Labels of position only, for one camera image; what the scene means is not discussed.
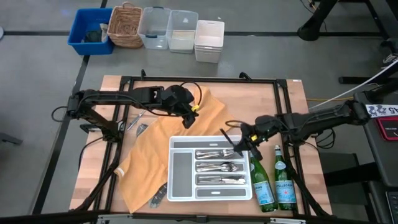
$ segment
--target bottle label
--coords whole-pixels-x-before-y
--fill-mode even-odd
[[[286,164],[282,161],[278,161],[275,163],[275,169],[282,170],[286,168]]]
[[[253,185],[254,190],[256,191],[257,201],[259,202],[259,205],[267,205],[269,203],[275,202],[268,181],[255,183]]]
[[[275,181],[278,203],[296,203],[294,185],[291,180]]]

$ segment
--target wicker basket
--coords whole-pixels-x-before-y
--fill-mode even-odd
[[[142,17],[142,8],[134,7],[129,2],[116,6],[109,21],[109,38],[120,47],[139,48],[142,40],[137,34],[139,21]]]

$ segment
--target yellow cable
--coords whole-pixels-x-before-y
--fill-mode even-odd
[[[347,97],[347,98],[340,98],[340,99],[334,99],[332,101],[341,101],[341,100],[352,100],[353,97]],[[307,101],[328,101],[324,99],[307,99]]]

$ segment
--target sticker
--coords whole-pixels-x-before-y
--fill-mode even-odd
[[[398,105],[366,105],[371,118],[398,116]]]
[[[257,201],[259,202],[259,205],[267,205],[269,203],[275,202],[268,181],[255,183],[253,185],[254,190],[256,191]]]
[[[282,170],[286,168],[286,164],[282,161],[278,161],[275,163],[275,169]]]
[[[291,180],[275,181],[275,186],[276,186],[276,196],[278,198],[278,203],[296,203],[293,181]]]

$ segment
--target gray floor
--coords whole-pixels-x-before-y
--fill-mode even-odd
[[[109,0],[107,6],[121,2]],[[140,7],[196,11],[200,19],[225,21],[227,31],[295,32],[310,16],[299,0],[134,2]],[[5,30],[69,30],[77,9],[100,4],[93,0],[3,0],[0,26]],[[390,35],[398,36],[397,22],[386,3],[373,4]],[[377,31],[364,4],[338,4],[326,24],[329,32]],[[90,57],[81,89],[99,88],[103,75],[139,75],[144,68],[153,76],[236,77],[246,72],[253,78],[301,79],[308,98],[330,98],[353,87],[340,85],[339,76],[370,77],[379,71],[384,56],[380,42],[378,38],[330,37],[304,42],[298,37],[228,36],[219,64],[198,63],[194,55],[167,50],[116,48],[112,55]],[[50,119],[50,113],[66,103],[81,65],[82,57],[66,43],[67,37],[5,36],[0,40],[0,132],[24,140],[21,146],[0,145],[0,216],[25,215],[31,210],[59,125]],[[68,210],[78,154],[86,140],[78,128],[80,123],[71,122],[45,213]],[[336,144],[327,152],[357,153],[362,164],[373,160],[361,127],[341,126],[336,133]],[[335,214],[346,218],[364,215],[352,206],[332,206]]]

